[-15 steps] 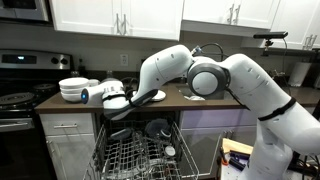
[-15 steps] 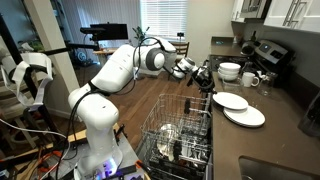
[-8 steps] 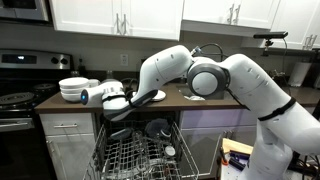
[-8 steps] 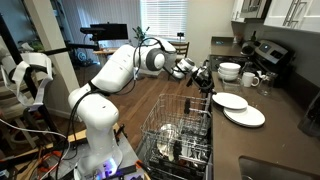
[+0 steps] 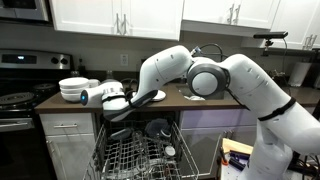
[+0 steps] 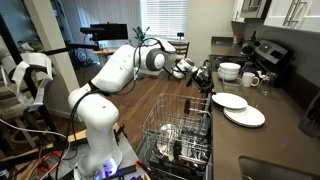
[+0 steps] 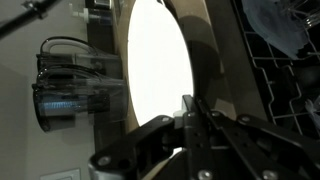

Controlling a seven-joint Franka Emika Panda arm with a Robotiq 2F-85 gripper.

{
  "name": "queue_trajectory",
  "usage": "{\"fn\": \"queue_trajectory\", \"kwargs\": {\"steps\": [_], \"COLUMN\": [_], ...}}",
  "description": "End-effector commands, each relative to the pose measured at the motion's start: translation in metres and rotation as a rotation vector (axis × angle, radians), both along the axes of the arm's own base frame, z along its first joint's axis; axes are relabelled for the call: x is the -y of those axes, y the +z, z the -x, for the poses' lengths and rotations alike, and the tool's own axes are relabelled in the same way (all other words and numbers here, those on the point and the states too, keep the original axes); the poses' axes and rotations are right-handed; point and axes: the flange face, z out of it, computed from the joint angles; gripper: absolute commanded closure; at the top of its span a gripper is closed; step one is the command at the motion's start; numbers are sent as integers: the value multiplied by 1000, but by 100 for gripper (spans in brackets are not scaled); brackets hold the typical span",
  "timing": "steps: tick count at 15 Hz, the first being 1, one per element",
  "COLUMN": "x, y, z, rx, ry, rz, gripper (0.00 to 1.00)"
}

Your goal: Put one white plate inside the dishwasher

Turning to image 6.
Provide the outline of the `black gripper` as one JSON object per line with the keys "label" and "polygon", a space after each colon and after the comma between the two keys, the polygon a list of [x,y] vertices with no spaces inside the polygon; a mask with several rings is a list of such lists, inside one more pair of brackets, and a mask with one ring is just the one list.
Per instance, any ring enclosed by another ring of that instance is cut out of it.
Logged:
{"label": "black gripper", "polygon": [[214,88],[214,83],[208,69],[198,68],[192,72],[186,86],[191,85],[195,85],[201,93],[210,93]]}

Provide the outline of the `robot base table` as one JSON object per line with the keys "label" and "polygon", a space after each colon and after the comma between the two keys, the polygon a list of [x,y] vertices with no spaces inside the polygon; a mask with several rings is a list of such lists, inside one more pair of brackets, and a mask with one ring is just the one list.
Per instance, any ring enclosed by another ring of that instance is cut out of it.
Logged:
{"label": "robot base table", "polygon": [[89,149],[73,169],[75,180],[107,180],[127,175],[134,177],[141,172],[133,149],[124,143],[117,145],[112,129],[98,131],[88,127],[86,139]]}

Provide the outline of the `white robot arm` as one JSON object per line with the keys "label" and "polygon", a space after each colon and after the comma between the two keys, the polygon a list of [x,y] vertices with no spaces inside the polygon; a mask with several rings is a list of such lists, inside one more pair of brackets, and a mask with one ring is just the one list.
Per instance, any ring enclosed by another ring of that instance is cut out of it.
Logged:
{"label": "white robot arm", "polygon": [[75,165],[75,180],[107,178],[121,165],[123,153],[113,131],[119,110],[108,97],[123,90],[140,70],[164,70],[177,80],[189,75],[202,92],[213,90],[209,73],[188,58],[178,61],[176,57],[177,50],[161,38],[145,38],[136,47],[123,45],[94,78],[70,93],[69,105],[72,113],[84,121],[89,144],[89,150]]}

